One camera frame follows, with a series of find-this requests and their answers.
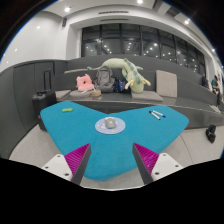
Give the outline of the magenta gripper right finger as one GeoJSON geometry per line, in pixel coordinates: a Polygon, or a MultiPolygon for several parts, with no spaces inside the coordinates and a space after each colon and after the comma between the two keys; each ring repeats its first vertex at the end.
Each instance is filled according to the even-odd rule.
{"type": "Polygon", "coordinates": [[[132,153],[134,155],[143,183],[145,185],[152,183],[153,179],[151,177],[151,173],[159,155],[137,143],[133,144],[132,153]]]}

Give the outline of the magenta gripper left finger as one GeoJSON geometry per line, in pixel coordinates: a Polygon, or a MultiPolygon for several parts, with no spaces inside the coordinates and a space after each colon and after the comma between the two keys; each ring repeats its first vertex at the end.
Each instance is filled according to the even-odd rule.
{"type": "Polygon", "coordinates": [[[91,155],[91,144],[83,145],[64,156],[71,172],[71,181],[77,185],[81,183],[89,157],[91,155]]]}

